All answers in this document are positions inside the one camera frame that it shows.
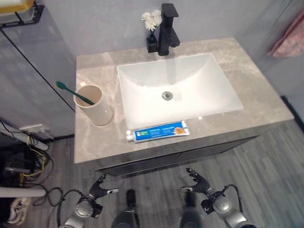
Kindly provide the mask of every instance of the gray marble countertop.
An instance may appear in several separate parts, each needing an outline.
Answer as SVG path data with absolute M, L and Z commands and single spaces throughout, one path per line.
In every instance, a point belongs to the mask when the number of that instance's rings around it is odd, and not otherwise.
M 116 67 L 118 65 L 147 62 L 159 59 L 213 53 L 232 87 L 241 100 L 244 109 L 223 114 L 186 120 L 190 135 L 142 143 L 126 140 L 126 122 Z M 222 133 L 254 128 L 293 119 L 292 114 L 281 101 L 273 87 L 234 38 L 221 38 L 181 43 L 170 49 L 170 54 L 161 57 L 147 53 L 146 48 L 117 52 L 106 52 L 77 57 L 76 87 L 82 82 L 100 86 L 108 103 L 114 109 L 114 117 L 106 126 L 96 126 L 76 107 L 74 163 L 106 158 L 117 158 L 115 165 L 129 162 L 130 152 L 143 153 L 148 148 L 165 145 L 182 145 L 188 140 L 200 139 Z

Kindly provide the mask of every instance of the black faucet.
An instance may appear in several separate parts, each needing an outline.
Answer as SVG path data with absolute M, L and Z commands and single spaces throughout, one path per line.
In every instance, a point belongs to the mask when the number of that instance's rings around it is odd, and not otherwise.
M 166 56 L 169 54 L 169 46 L 174 48 L 181 43 L 172 28 L 173 18 L 179 15 L 172 3 L 163 3 L 161 10 L 162 23 L 160 25 L 160 35 L 158 38 L 158 54 L 160 56 Z

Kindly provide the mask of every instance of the pink towel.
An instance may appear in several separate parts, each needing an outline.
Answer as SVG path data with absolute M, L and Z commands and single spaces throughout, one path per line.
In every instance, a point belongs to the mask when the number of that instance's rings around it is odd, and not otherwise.
M 270 51 L 274 57 L 296 57 L 304 53 L 304 9 Z

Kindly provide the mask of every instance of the blue toothpaste label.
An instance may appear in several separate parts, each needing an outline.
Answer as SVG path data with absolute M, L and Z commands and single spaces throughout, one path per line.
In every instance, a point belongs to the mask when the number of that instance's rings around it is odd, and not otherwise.
M 182 122 L 169 123 L 162 126 L 135 131 L 137 141 L 182 135 L 189 135 L 187 128 L 185 125 L 183 126 Z

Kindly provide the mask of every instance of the sink drain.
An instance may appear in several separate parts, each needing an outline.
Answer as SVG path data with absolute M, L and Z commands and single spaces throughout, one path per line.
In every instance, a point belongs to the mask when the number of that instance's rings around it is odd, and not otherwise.
M 161 96 L 166 101 L 169 101 L 169 100 L 171 100 L 173 98 L 173 94 L 171 92 L 169 92 L 169 91 L 163 92 Z

